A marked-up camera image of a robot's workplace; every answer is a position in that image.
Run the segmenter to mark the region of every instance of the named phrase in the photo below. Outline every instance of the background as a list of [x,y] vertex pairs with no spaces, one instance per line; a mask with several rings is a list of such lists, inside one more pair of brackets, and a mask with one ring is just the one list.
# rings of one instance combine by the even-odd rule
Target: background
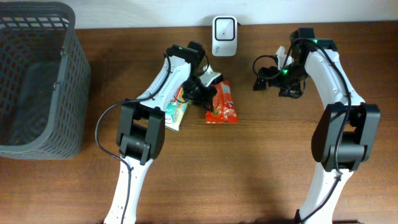
[[396,0],[61,0],[60,2],[68,4],[75,11],[77,29],[210,26],[213,18],[222,14],[235,16],[241,24],[398,19]]

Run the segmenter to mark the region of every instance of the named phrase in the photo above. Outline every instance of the colorful package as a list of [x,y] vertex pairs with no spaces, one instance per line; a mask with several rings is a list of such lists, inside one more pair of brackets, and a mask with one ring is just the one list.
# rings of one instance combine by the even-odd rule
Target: colorful package
[[206,114],[206,123],[237,123],[234,102],[229,81],[222,81],[215,85],[217,94],[213,97],[214,111]]

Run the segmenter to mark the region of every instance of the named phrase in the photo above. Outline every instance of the brown tabletop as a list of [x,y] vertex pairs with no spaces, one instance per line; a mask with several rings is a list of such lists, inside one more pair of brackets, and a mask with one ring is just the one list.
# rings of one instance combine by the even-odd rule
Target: brown tabletop
[[[190,105],[180,132],[166,130],[160,156],[149,168],[138,222],[239,223],[292,219],[307,197],[315,161],[311,137],[323,106],[313,81],[298,100],[278,89],[252,91],[253,60],[288,47],[298,27],[332,38],[355,90],[376,103],[381,122],[370,159],[343,189],[334,220],[398,221],[398,23],[281,24],[238,27],[234,57],[211,54],[211,27],[78,30],[93,82],[83,149],[63,161],[0,159],[0,223],[100,223],[118,180],[119,162],[94,142],[100,114],[135,98],[158,74],[172,44],[202,43],[212,66],[231,81],[238,124],[206,124]],[[259,65],[271,66],[264,59]],[[103,122],[104,147],[115,144],[119,109]]]

